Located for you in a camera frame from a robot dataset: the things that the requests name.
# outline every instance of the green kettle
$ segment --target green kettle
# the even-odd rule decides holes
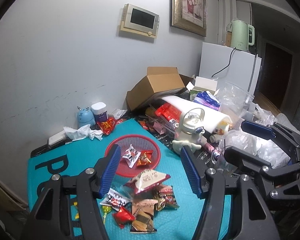
[[[232,32],[231,48],[248,51],[254,45],[254,27],[240,20],[232,20],[228,28]]]

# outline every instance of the black power cord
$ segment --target black power cord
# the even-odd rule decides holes
[[[231,61],[232,53],[233,53],[235,50],[236,50],[236,48],[234,48],[234,49],[231,51],[231,53],[230,53],[229,64],[228,64],[226,67],[224,67],[223,69],[221,69],[220,71],[214,73],[211,77],[213,77],[215,74],[218,74],[218,73],[220,73],[221,71],[223,71],[224,69],[226,69],[227,67],[229,67],[230,61]]]

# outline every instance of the teal mat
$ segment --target teal mat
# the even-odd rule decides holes
[[[130,225],[120,229],[112,215],[107,216],[106,230],[111,240],[129,240],[129,239],[160,239],[171,240],[191,239],[197,226],[204,200],[200,200],[192,193],[186,173],[181,164],[180,158],[171,150],[165,147],[160,141],[144,130],[133,119],[118,124],[114,131],[104,136],[102,141],[89,138],[72,142],[61,146],[50,152],[44,153],[28,161],[28,198],[29,206],[32,209],[37,200],[37,188],[40,183],[50,179],[51,174],[48,172],[44,162],[61,157],[68,160],[66,170],[60,172],[61,175],[74,176],[88,167],[93,167],[97,160],[104,156],[106,147],[116,138],[126,134],[141,134],[154,140],[161,151],[161,160],[156,170],[168,173],[171,178],[165,181],[167,185],[173,185],[173,190],[180,208],[177,210],[163,210],[157,212],[154,216],[154,227],[158,230],[155,234],[136,235],[130,233]],[[52,164],[52,169],[61,168],[66,163],[63,161]],[[122,185],[128,179],[115,176],[114,184]],[[225,205],[219,239],[222,239],[228,230],[230,217],[231,196],[225,197]],[[72,218],[74,220],[76,210],[72,207]],[[81,230],[75,228],[75,235],[80,235]]]

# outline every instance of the basket rim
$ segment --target basket rim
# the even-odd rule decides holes
[[[108,155],[108,153],[109,153],[111,147],[112,147],[114,144],[116,144],[116,143],[117,143],[118,141],[120,141],[120,140],[123,140],[123,139],[125,139],[125,138],[131,138],[131,137],[139,137],[139,138],[145,139],[145,140],[147,140],[147,141],[150,141],[150,142],[154,145],[154,147],[155,147],[156,150],[157,150],[157,155],[158,155],[158,157],[157,157],[156,162],[154,163],[154,166],[152,166],[151,168],[152,168],[152,169],[155,169],[155,168],[158,166],[158,164],[159,164],[159,162],[160,162],[160,159],[161,159],[161,151],[160,151],[160,148],[159,148],[159,146],[157,145],[157,143],[156,143],[154,140],[152,140],[151,138],[149,138],[149,137],[147,137],[147,136],[145,136],[145,135],[141,135],[141,134],[126,134],[126,135],[122,135],[122,136],[118,137],[117,139],[114,139],[114,140],[108,145],[108,147],[106,148],[106,151],[105,151],[105,157]],[[115,173],[116,173],[117,175],[119,175],[119,176],[126,177],[126,178],[133,178],[134,176],[137,176],[137,174],[134,175],[134,176],[131,176],[131,175],[127,176],[127,175],[124,174],[124,173],[120,173],[118,170],[117,170]]]

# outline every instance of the black screen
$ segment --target black screen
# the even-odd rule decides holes
[[[137,9],[132,9],[130,22],[153,29],[154,16]]]

